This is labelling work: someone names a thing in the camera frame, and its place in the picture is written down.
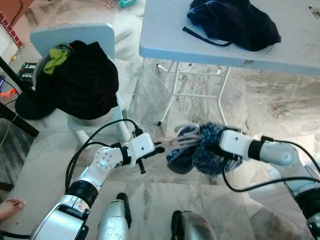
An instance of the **bare foot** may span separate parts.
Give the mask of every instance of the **bare foot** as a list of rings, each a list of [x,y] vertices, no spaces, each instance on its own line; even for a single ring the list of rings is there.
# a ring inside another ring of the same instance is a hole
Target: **bare foot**
[[[0,203],[0,221],[10,217],[11,215],[23,209],[26,202],[21,198],[8,198]]]

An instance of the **light blue plastic chair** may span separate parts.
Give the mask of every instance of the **light blue plastic chair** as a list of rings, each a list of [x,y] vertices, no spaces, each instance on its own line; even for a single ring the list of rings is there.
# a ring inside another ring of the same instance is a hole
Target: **light blue plastic chair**
[[[80,40],[86,44],[98,42],[110,59],[115,57],[115,32],[108,23],[70,24],[39,28],[30,34],[30,40],[43,57],[47,56],[49,49],[54,48],[57,44],[68,44],[75,40]],[[99,127],[123,118],[118,92],[116,93],[116,98],[118,106],[97,119],[84,120],[67,115],[67,125],[74,133],[80,146],[89,138],[84,131],[85,129]],[[117,135],[121,142],[130,140],[130,132],[123,121],[117,123],[116,127]]]

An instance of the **green cloth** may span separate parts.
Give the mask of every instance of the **green cloth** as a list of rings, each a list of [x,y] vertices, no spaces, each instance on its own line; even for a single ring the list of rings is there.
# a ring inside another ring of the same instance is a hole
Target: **green cloth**
[[[51,48],[49,50],[51,60],[46,63],[43,71],[48,75],[52,75],[55,68],[60,66],[68,58],[68,53],[69,51],[66,50]]]

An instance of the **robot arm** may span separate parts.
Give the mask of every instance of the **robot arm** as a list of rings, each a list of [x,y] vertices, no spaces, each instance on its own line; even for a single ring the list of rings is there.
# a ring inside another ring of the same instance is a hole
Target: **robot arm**
[[[298,151],[288,143],[258,141],[242,133],[226,130],[222,133],[219,146],[228,153],[242,156],[244,160],[269,163],[283,178],[320,179],[316,171],[301,163]],[[286,181],[284,184],[307,219],[312,235],[320,239],[320,184],[311,180]]]
[[[155,151],[147,133],[143,133],[122,147],[98,149],[88,166],[60,197],[56,205],[33,229],[30,240],[84,240],[90,209],[103,184],[117,166],[130,165]]]

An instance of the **table top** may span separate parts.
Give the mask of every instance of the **table top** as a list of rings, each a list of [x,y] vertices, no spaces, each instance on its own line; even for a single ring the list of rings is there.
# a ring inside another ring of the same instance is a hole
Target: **table top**
[[[270,16],[282,37],[281,43],[256,52],[235,44],[211,45],[182,31],[186,26],[207,38],[202,27],[187,18],[191,1],[146,1],[139,48],[142,57],[320,76],[320,27],[305,1],[251,0]]]

